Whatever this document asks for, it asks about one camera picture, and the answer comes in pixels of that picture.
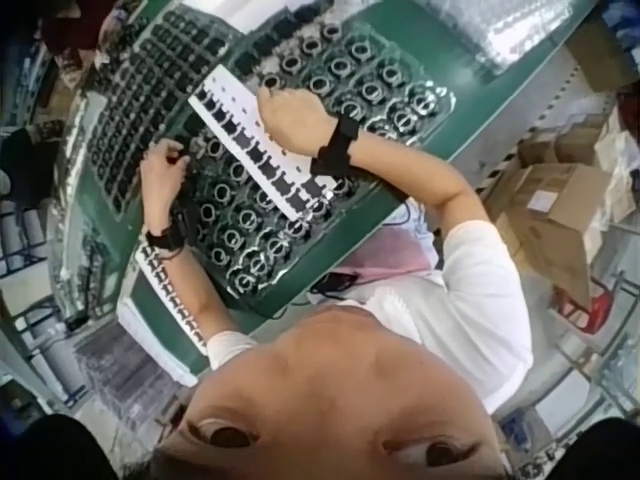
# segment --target green work surface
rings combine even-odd
[[[144,13],[155,15],[165,4],[165,0],[152,0]],[[545,64],[594,4],[594,0],[576,1],[574,14],[569,22],[497,78],[491,78],[480,69],[460,41],[411,0],[383,1],[359,14],[358,20],[369,23],[379,34],[398,44],[425,66],[436,83],[445,85],[454,92],[457,97],[454,112],[433,134],[426,147],[435,155],[451,159]],[[95,203],[87,207],[86,213],[93,218],[95,226],[101,231],[106,229],[111,232],[122,227],[139,229],[140,206],[135,205],[119,222],[114,221],[102,199],[95,198],[100,195],[91,193],[97,191],[98,187],[92,173],[88,168],[86,170],[79,187],[80,198],[83,202],[93,198]],[[269,289],[256,307],[259,314],[233,312],[242,329],[249,332],[259,327],[305,291],[368,238],[401,201],[402,198],[396,192],[382,185],[373,190],[360,204],[346,212],[343,221],[326,232],[322,240]],[[111,241],[109,247],[116,258],[123,261],[129,258],[134,242],[135,236],[123,232],[122,240]],[[180,331],[170,312],[145,279],[138,279],[132,290],[132,299],[160,342],[193,373],[200,373],[206,362]]]

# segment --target white sleeve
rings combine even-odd
[[[484,387],[485,405],[491,411],[515,393],[533,364],[520,274],[489,222],[458,225],[443,250],[443,280],[460,322],[457,335],[464,350],[458,357],[469,367],[466,373],[476,387]]]
[[[211,369],[217,370],[242,352],[257,345],[251,337],[232,330],[214,335],[207,342],[207,355]]]

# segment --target eye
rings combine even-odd
[[[438,468],[467,460],[476,452],[477,447],[472,445],[461,448],[446,441],[423,442],[397,449],[392,456],[402,463]]]
[[[218,419],[205,420],[196,430],[202,442],[217,448],[247,448],[258,440],[255,433]]]

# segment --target red plastic stool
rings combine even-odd
[[[578,330],[588,335],[595,335],[607,323],[613,301],[613,292],[602,282],[591,278],[592,291],[599,293],[591,297],[591,310],[576,304],[566,291],[556,287],[553,297],[553,308]]]

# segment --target red clothing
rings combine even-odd
[[[100,28],[116,0],[76,0],[80,18],[50,18],[42,21],[42,39],[52,55],[67,49],[95,50]]]

